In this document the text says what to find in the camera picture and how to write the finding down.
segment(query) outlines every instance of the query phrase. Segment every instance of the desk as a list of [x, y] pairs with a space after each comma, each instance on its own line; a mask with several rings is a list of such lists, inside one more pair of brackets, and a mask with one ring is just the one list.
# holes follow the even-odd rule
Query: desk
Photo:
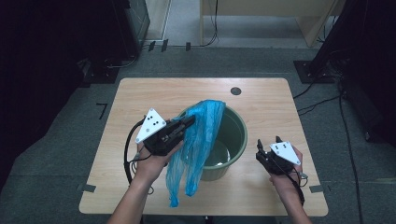
[[[232, 95], [233, 87], [241, 89]], [[151, 107], [165, 119], [205, 99], [225, 102], [247, 125], [247, 147], [241, 158], [221, 179], [201, 181], [193, 197], [184, 195], [180, 184], [177, 208], [169, 207], [165, 185], [166, 169], [154, 182], [154, 194], [148, 196], [144, 214], [199, 216], [284, 216], [269, 175], [256, 161], [257, 140], [268, 149], [276, 135], [290, 141], [304, 154], [304, 172], [309, 182], [303, 188], [305, 211], [309, 216], [325, 216], [327, 204], [322, 192], [311, 193], [309, 186], [319, 185], [318, 175], [305, 140], [290, 88], [283, 78], [125, 78], [114, 104], [94, 159], [87, 184], [94, 193], [84, 192], [79, 210], [86, 214], [111, 214], [128, 188], [123, 170], [123, 149], [131, 128]], [[136, 151], [131, 144], [130, 159]]]
[[[217, 0], [200, 0], [200, 40], [204, 44], [204, 16], [214, 16]], [[306, 45], [313, 47], [331, 15], [338, 15], [345, 0], [225, 0], [218, 16], [296, 17]]]

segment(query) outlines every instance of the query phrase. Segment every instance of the tape on table corner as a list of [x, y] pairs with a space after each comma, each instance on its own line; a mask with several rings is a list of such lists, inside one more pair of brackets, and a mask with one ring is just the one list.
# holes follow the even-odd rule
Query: tape on table corner
[[79, 184], [77, 186], [77, 191], [81, 191], [81, 192], [87, 191], [87, 192], [90, 192], [90, 193], [94, 193], [95, 189], [96, 189], [96, 186], [89, 185], [89, 184]]
[[323, 192], [323, 187], [321, 185], [309, 186], [309, 189], [311, 190], [311, 193]]

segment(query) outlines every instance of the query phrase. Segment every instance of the gray floor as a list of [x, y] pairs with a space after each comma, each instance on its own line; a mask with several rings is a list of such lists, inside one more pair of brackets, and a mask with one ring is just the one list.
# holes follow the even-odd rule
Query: gray floor
[[[172, 28], [174, 24], [170, 21], [171, 18], [165, 36], [172, 43], [176, 38], [171, 38], [171, 30], [176, 28]], [[175, 40], [175, 45], [193, 43], [197, 37], [193, 32], [179, 32], [184, 37], [176, 35], [180, 40]], [[168, 47], [165, 52], [161, 52], [161, 48], [150, 52], [145, 49], [136, 62], [120, 70], [115, 84], [76, 90], [46, 136], [17, 158], [1, 193], [0, 223], [107, 221], [109, 215], [85, 215], [78, 211], [82, 195], [78, 185], [88, 179], [112, 101], [124, 77], [284, 77], [293, 95], [305, 90], [307, 85], [301, 84], [293, 61], [312, 60], [318, 50], [271, 41], [266, 45], [277, 47], [214, 46], [216, 48], [192, 48], [191, 51]], [[295, 100], [296, 108], [337, 94], [336, 84], [316, 84]], [[109, 105], [101, 119], [103, 107], [97, 103]], [[365, 142], [364, 130], [349, 102], [343, 100], [342, 106], [359, 177], [364, 223], [396, 223], [396, 148], [387, 143]], [[312, 217], [312, 220], [359, 223], [356, 183], [338, 101], [319, 105], [300, 119], [329, 206], [326, 217]], [[286, 217], [277, 220], [289, 223]]]

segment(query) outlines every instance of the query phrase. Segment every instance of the wooden desk in background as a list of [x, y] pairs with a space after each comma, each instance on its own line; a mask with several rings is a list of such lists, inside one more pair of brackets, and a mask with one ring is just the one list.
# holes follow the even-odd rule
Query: wooden desk in background
[[[200, 0], [200, 40], [204, 44], [204, 16], [214, 16], [216, 1]], [[225, 0], [218, 3], [218, 16], [295, 17], [313, 47], [330, 16], [339, 15], [345, 0]]]
[[[232, 95], [231, 88], [242, 93]], [[181, 183], [177, 208], [169, 207], [165, 184], [166, 169], [155, 181], [144, 214], [197, 216], [284, 216], [285, 208], [269, 175], [256, 161], [257, 140], [264, 149], [276, 135], [290, 141], [304, 154], [304, 172], [309, 175], [303, 187], [304, 209], [309, 216], [328, 213], [323, 192], [311, 193], [319, 185], [318, 175], [305, 140], [288, 82], [283, 78], [125, 78], [121, 81], [114, 104], [94, 159], [88, 185], [94, 193], [84, 192], [79, 210], [86, 214], [111, 214], [128, 188], [123, 170], [123, 150], [131, 128], [151, 107], [165, 119], [205, 99], [221, 100], [233, 108], [247, 125], [247, 147], [226, 175], [216, 181], [201, 181], [193, 197], [184, 195]], [[136, 146], [132, 141], [130, 159]]]

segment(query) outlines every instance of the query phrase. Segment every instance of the plastic bag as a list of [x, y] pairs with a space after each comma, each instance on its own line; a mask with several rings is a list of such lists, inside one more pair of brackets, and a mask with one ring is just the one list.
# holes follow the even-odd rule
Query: plastic bag
[[183, 147], [168, 164], [166, 187], [170, 194], [170, 206], [178, 206], [178, 190], [183, 173], [186, 173], [185, 194], [193, 196], [198, 190], [205, 161], [215, 144], [225, 103], [205, 100], [187, 109], [186, 116], [195, 115], [195, 122], [186, 130]]

